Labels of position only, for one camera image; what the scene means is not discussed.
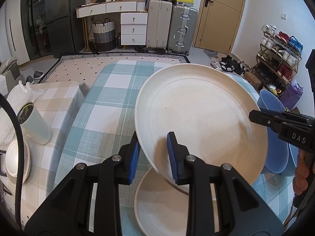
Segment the right hand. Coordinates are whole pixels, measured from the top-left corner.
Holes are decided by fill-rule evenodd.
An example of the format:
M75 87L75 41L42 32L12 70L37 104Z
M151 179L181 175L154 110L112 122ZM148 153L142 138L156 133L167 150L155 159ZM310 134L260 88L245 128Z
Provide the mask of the right hand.
M305 162L306 154L304 150L299 149L297 167L293 179L293 190L296 195L301 195L308 188L307 177L309 176L309 166Z

